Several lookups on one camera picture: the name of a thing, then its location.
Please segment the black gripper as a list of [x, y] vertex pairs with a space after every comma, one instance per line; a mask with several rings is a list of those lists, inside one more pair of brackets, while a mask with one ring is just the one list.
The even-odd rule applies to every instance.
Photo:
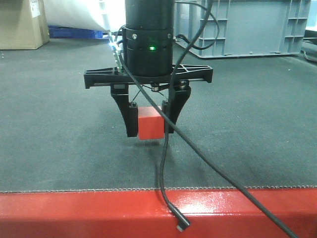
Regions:
[[[189, 81], [212, 82], [213, 68], [208, 65], [182, 64], [176, 70], [175, 84], [172, 89], [169, 119], [176, 124], [185, 103], [191, 95]], [[140, 84], [168, 84], [172, 74], [135, 74]], [[93, 69], [84, 72], [85, 88], [110, 86], [110, 93], [117, 103], [123, 117], [128, 137], [138, 135], [138, 106], [129, 101], [129, 85], [135, 82], [126, 72], [119, 72], [116, 67]]]

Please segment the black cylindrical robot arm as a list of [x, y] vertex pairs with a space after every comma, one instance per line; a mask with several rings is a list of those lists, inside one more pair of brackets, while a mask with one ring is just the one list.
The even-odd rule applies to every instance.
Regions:
[[171, 101], [163, 101], [161, 109], [170, 108], [169, 118], [176, 122], [190, 97], [190, 81], [212, 81], [213, 69], [207, 65], [180, 65], [172, 62], [173, 13], [171, 0], [127, 0], [126, 24], [122, 29], [123, 48], [113, 45], [117, 57], [124, 63], [116, 67], [88, 70], [84, 73], [85, 87], [109, 86], [129, 137], [141, 140], [164, 138], [163, 117], [153, 107], [138, 107], [129, 99], [129, 86], [135, 82], [150, 85], [159, 92], [172, 90]]

